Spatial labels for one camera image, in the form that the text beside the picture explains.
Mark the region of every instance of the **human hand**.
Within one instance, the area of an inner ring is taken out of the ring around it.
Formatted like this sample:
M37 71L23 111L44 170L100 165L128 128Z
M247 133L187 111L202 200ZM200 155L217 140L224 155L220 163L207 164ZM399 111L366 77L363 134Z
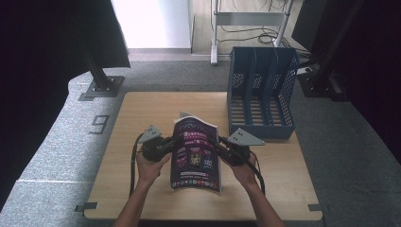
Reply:
M165 155L160 162L151 162L144 157L142 152L136 153L136 164L138 165L138 184L143 183L146 186L151 186L157 177L160 176L160 170L163 165L171 158L171 153Z
M241 185L245 188L252 186L252 185L257 185L257 181L254 175L254 172L251 170L251 168L248 165L242 165L242 166L231 166L228 164L226 161L221 159L223 163L227 164L231 170L234 172L234 176L236 179L241 183ZM251 153L251 157L249 159L250 163L252 165L255 164L256 158L254 155Z

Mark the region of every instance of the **black pole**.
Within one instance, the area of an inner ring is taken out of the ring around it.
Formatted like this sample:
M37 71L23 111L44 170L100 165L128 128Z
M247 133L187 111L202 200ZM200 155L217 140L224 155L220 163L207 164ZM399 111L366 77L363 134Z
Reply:
M339 96L339 94L334 91L330 82L330 77L336 67L335 57L338 56L339 46L363 3L364 0L357 0L354 2L334 42L329 46L326 55L323 57L319 70L317 72L300 74L298 76L305 96Z
M94 78L86 93L81 94L79 101L92 101L95 97L115 97L124 81L124 77L107 77L103 68L96 63L87 42L80 34L77 22L73 18L69 26L71 31L74 33L75 40L81 51L81 56Z

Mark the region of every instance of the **forearm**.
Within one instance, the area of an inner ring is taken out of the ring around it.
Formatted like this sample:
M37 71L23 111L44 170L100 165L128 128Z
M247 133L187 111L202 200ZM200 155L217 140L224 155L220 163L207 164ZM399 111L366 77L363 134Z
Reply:
M253 206L259 227L282 227L284 222L280 219L266 196L259 189L257 183L244 185Z
M138 226L151 184L138 182L132 195L114 223L114 227Z

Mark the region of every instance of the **gray carpet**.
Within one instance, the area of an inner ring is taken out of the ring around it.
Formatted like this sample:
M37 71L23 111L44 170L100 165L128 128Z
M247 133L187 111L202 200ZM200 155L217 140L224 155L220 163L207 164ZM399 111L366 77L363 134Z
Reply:
M111 226L111 220L89 220L75 208L89 197L124 94L225 92L229 66L228 61L220 61L218 66L211 66L209 61L133 61L131 69L105 70L108 76L125 77L117 97L86 102L78 98L92 81L90 74L71 80L70 95L14 185L2 210L0 226ZM287 225L401 226L401 166L352 104L306 98L296 81L290 109L323 219L287 221ZM96 116L97 120L108 116L104 131L93 124ZM162 222L143 225L166 226Z

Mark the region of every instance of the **magazine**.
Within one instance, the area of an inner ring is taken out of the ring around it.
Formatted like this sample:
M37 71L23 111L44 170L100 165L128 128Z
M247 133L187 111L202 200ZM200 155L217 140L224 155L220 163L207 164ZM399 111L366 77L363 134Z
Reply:
M183 140L172 148L171 187L221 192L218 154L208 142L208 138L218 140L218 127L189 114L174 123L173 137L182 135Z

